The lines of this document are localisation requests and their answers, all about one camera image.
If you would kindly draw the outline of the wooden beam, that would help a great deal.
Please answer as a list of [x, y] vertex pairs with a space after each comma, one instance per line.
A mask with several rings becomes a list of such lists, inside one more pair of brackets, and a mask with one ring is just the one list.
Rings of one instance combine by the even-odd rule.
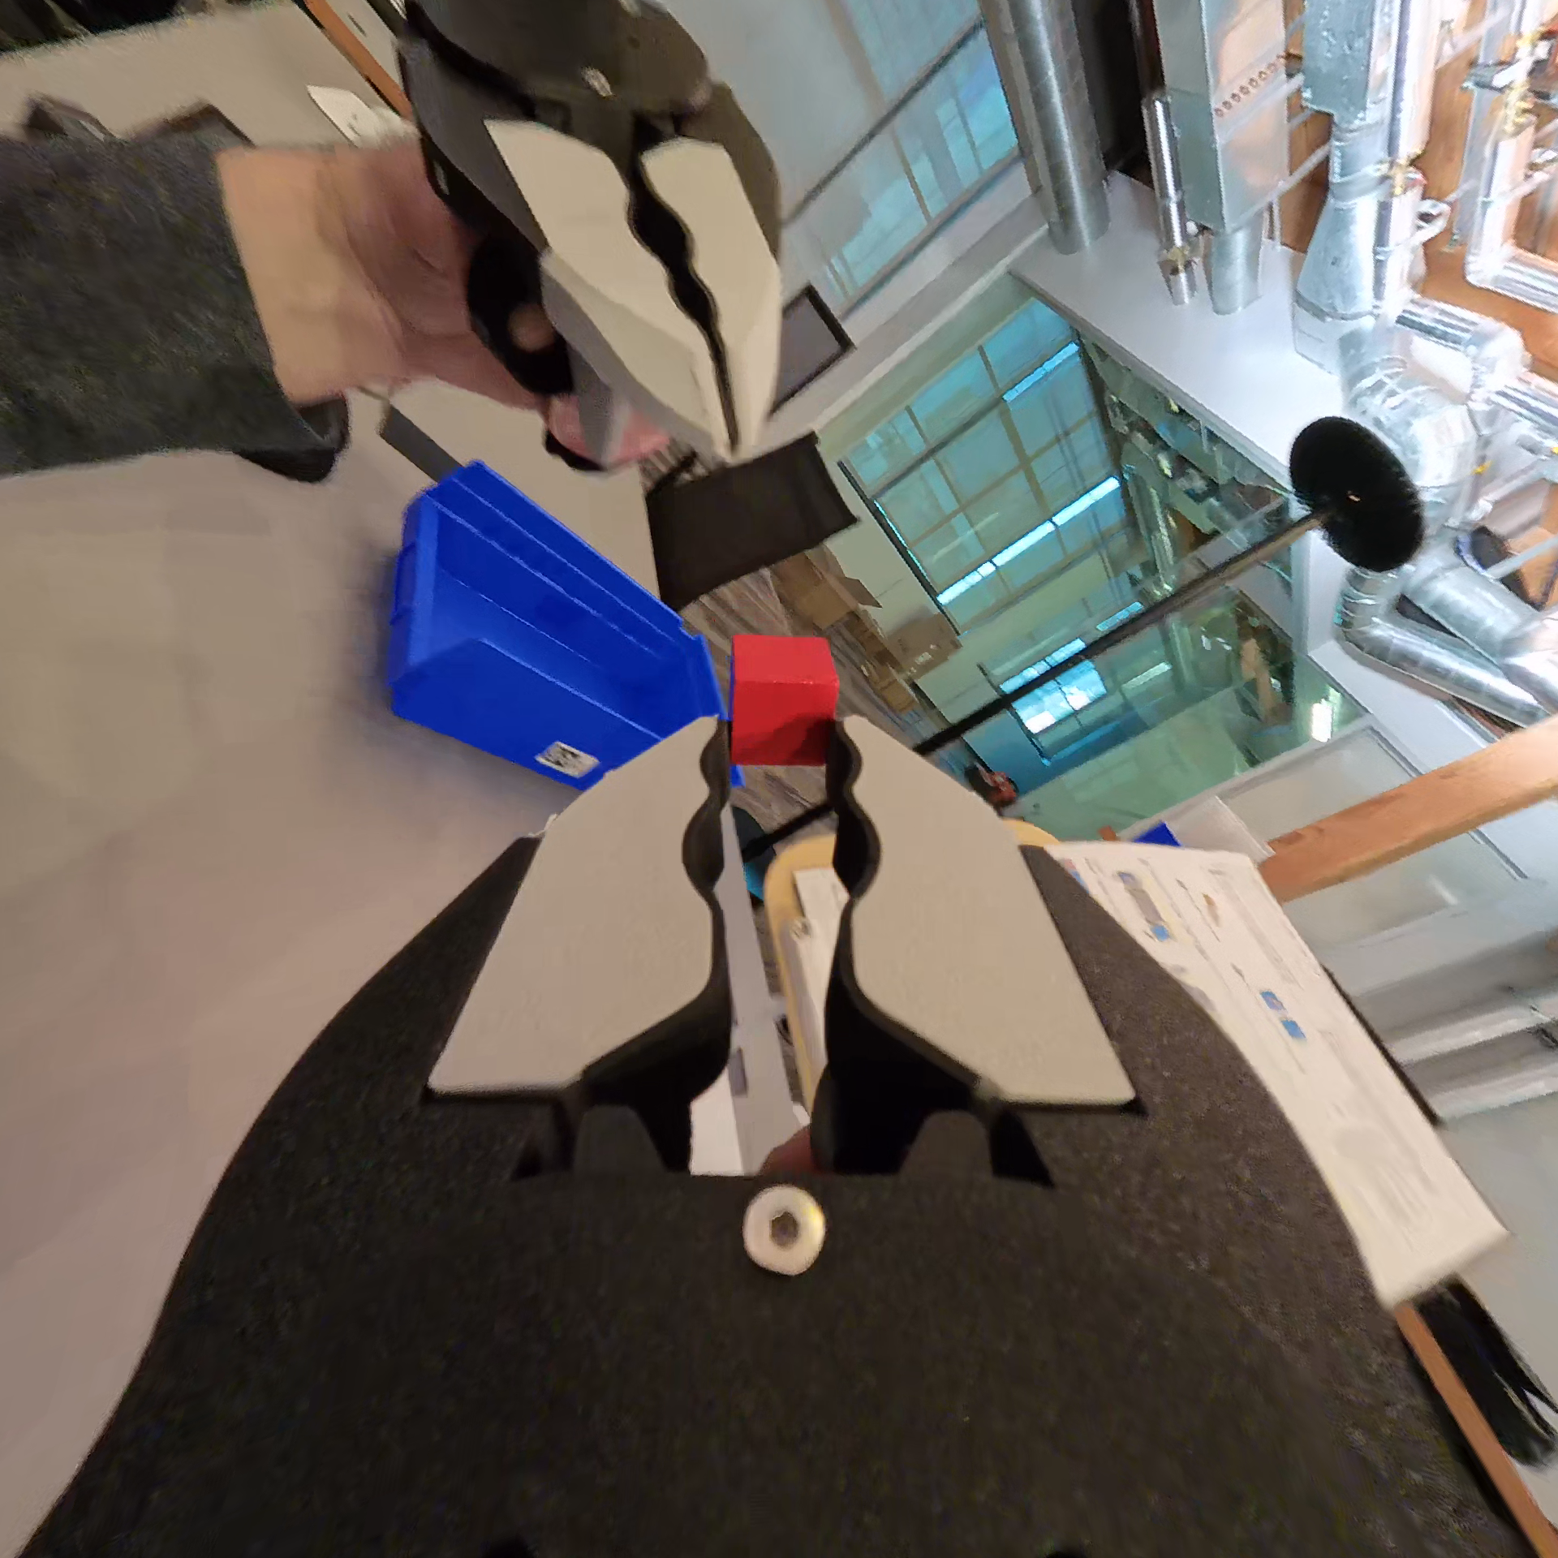
[[1371, 876], [1555, 800], [1556, 717], [1285, 833], [1258, 873], [1280, 904]]

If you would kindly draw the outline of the stack of cardboard boxes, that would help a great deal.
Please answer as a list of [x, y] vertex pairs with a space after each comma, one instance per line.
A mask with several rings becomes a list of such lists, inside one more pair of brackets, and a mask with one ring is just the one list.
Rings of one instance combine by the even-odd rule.
[[769, 576], [789, 613], [837, 638], [845, 662], [896, 716], [922, 709], [920, 680], [962, 647], [957, 628], [939, 610], [883, 628], [876, 597], [845, 574], [824, 547], [772, 563]]

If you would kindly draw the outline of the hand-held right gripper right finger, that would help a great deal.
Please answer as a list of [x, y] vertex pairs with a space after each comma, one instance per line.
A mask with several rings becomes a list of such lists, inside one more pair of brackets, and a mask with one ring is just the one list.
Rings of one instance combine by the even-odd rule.
[[1016, 833], [850, 714], [832, 730], [827, 1061], [915, 1060], [996, 1105], [1120, 1108], [1136, 1091]]

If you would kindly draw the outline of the silver ventilation ducts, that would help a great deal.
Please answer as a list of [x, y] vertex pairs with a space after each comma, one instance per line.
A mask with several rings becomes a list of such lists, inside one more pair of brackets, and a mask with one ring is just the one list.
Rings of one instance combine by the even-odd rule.
[[1092, 3], [1129, 49], [1146, 183], [1082, 156], [1086, 81], [1032, 88], [1063, 247], [1022, 277], [1258, 474], [1340, 415], [1412, 479], [1400, 566], [1331, 565], [1324, 641], [1509, 729], [1555, 716], [1555, 3]]

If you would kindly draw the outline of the black round brush on pole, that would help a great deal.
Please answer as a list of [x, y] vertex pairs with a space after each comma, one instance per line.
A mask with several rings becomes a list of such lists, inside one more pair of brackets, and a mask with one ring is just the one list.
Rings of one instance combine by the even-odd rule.
[[1167, 622], [1198, 612], [1243, 574], [1264, 568], [1301, 537], [1321, 532], [1334, 555], [1353, 568], [1391, 573], [1412, 560], [1423, 544], [1423, 500], [1391, 448], [1371, 430], [1344, 415], [1321, 417], [1303, 427], [1288, 454], [1295, 516], [1272, 532], [1186, 578], [1159, 599], [1126, 615], [1103, 633], [1037, 672], [1021, 678], [962, 719], [912, 745], [931, 758], [1006, 714], [1024, 698], [1056, 685], [1064, 675], [1116, 652]]

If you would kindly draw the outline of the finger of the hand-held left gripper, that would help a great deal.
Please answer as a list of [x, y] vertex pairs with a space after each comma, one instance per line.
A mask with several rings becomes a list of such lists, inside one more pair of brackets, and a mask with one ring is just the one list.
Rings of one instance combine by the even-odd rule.
[[651, 226], [639, 161], [662, 141], [706, 136], [652, 138], [618, 165], [605, 149], [535, 120], [488, 118], [483, 127], [505, 214], [518, 217], [519, 235], [534, 247], [537, 307], [569, 378], [568, 388], [542, 394], [576, 401], [582, 459], [634, 461], [678, 441], [716, 461], [678, 435], [641, 380], [664, 276], [644, 245]]
[[769, 419], [780, 355], [777, 172], [748, 133], [677, 135], [638, 170], [664, 281], [649, 313], [644, 391], [706, 458], [746, 458]]

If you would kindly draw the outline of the glass window wall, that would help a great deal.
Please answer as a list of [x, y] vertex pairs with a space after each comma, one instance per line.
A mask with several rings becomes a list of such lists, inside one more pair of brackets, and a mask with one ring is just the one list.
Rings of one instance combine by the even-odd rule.
[[769, 138], [797, 326], [777, 440], [818, 430], [857, 514], [832, 553], [881, 628], [939, 612], [961, 649], [917, 691], [949, 724], [1271, 526], [1284, 477], [1219, 437], [1189, 456], [1150, 385], [1042, 300], [1058, 248], [1032, 88], [1086, 81], [1082, 156], [1147, 183], [1131, 49], [1092, 3], [730, 3], [714, 45]]

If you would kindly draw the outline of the printed instruction sheet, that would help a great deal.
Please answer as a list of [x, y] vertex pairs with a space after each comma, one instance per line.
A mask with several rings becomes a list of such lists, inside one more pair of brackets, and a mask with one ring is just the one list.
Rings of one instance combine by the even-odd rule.
[[1048, 852], [1240, 1052], [1389, 1310], [1509, 1238], [1249, 857], [1118, 841]]

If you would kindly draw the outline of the person's left forearm grey sleeve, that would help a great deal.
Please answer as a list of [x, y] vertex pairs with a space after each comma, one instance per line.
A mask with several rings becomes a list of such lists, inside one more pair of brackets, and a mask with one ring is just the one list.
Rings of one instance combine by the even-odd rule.
[[199, 135], [3, 138], [1, 471], [230, 454], [320, 484], [345, 399], [281, 389]]

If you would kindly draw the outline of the person's left hand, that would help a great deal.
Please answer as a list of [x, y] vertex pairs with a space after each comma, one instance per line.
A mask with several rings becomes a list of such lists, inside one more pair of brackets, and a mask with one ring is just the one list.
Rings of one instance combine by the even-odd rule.
[[284, 399], [438, 381], [535, 412], [550, 453], [586, 458], [574, 398], [526, 391], [477, 338], [474, 240], [412, 140], [217, 154], [227, 222]]

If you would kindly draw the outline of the blue plastic bin with label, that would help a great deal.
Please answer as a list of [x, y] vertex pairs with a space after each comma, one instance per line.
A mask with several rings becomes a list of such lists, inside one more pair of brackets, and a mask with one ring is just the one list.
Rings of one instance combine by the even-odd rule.
[[384, 683], [401, 721], [576, 792], [727, 717], [706, 639], [480, 461], [402, 514]]

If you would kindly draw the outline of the black flat panel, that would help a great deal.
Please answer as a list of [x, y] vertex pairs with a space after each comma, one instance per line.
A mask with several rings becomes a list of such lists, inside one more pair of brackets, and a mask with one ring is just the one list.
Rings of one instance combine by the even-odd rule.
[[644, 506], [659, 599], [675, 613], [857, 521], [816, 433], [701, 475], [668, 472]]

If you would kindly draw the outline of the small white label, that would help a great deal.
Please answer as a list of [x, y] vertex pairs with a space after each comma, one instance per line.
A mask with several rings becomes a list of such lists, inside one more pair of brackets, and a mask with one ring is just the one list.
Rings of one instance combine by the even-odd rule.
[[383, 104], [370, 104], [349, 89], [310, 84], [307, 96], [349, 146], [394, 146], [415, 135], [404, 115]]

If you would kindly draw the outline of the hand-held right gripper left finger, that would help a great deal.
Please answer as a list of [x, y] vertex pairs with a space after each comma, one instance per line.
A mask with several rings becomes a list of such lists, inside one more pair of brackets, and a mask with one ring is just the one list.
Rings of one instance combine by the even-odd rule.
[[438, 1095], [561, 1094], [728, 990], [717, 884], [724, 721], [699, 716], [530, 839], [492, 949], [435, 1061]]

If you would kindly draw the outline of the red cube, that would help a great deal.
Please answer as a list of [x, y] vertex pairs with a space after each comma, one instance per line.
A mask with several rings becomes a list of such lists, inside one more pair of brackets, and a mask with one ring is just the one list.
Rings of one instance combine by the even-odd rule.
[[826, 766], [840, 696], [827, 638], [738, 633], [730, 641], [728, 673], [735, 768]]

